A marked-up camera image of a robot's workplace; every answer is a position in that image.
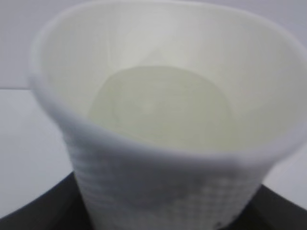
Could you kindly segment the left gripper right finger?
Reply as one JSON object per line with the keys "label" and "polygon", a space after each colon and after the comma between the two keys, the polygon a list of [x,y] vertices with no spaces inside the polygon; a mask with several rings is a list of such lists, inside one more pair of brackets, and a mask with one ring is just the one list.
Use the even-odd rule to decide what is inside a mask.
{"label": "left gripper right finger", "polygon": [[305,230],[307,211],[261,186],[231,230]]}

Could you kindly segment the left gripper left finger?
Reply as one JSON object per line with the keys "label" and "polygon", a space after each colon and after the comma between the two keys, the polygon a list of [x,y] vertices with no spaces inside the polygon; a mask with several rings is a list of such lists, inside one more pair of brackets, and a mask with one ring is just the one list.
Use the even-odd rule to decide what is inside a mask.
{"label": "left gripper left finger", "polygon": [[2,230],[91,230],[74,173],[39,198],[0,219]]}

